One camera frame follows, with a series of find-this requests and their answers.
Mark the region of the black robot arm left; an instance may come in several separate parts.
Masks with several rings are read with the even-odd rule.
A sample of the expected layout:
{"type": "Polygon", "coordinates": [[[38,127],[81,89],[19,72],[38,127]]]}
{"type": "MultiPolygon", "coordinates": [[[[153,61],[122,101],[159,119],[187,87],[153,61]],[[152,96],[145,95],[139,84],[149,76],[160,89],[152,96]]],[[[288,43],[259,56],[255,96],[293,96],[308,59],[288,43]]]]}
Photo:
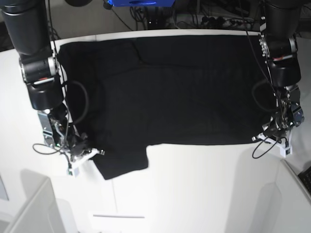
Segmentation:
{"type": "Polygon", "coordinates": [[[260,2],[259,44],[276,96],[276,110],[264,126],[265,136],[283,136],[304,121],[300,106],[301,70],[295,32],[302,8],[300,0],[262,0],[260,2]]]}

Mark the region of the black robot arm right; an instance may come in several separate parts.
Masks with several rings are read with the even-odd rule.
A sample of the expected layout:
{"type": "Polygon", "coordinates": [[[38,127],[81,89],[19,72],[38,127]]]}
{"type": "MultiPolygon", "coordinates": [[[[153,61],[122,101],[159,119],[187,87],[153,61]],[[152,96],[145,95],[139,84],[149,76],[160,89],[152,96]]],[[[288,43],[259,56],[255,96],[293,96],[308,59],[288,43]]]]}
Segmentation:
{"type": "Polygon", "coordinates": [[[86,136],[79,135],[74,126],[89,109],[89,96],[78,81],[61,81],[57,51],[51,29],[51,12],[43,0],[2,0],[0,12],[12,44],[19,54],[19,67],[27,87],[32,108],[37,110],[45,146],[72,157],[92,153],[86,136]],[[69,120],[69,105],[64,91],[68,85],[81,88],[85,97],[82,115],[69,120]]]}

